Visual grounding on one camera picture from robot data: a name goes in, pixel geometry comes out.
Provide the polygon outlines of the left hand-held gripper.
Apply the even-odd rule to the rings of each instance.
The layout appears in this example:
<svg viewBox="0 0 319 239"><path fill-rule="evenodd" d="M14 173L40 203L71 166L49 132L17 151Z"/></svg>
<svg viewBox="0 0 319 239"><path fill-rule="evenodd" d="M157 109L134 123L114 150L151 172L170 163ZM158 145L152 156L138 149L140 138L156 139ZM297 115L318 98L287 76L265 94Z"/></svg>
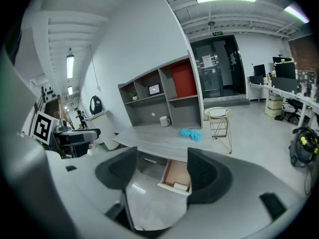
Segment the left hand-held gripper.
<svg viewBox="0 0 319 239"><path fill-rule="evenodd" d="M71 129L65 120L58 120L37 111L31 128L31 136L45 149L55 151L61 158L77 158L87 154L91 142L97 140L100 129Z"/></svg>

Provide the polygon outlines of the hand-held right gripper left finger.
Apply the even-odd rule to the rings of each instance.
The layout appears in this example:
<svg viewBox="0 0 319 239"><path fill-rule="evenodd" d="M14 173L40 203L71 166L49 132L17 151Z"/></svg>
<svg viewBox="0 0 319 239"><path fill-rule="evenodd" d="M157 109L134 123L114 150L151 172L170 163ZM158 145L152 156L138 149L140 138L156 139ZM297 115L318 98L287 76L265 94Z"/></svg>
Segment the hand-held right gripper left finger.
<svg viewBox="0 0 319 239"><path fill-rule="evenodd" d="M62 159L45 153L63 206L71 216L117 216L125 208L125 190L137 165L137 148Z"/></svg>

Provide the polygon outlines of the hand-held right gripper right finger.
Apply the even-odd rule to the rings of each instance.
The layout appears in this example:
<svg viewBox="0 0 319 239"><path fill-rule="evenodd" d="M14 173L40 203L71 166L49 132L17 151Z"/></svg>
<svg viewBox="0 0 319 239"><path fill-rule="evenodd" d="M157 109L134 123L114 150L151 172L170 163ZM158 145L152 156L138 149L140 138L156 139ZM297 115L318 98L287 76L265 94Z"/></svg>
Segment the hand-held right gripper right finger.
<svg viewBox="0 0 319 239"><path fill-rule="evenodd" d="M187 171L187 215L201 233L255 233L303 201L264 167L215 152L188 148Z"/></svg>

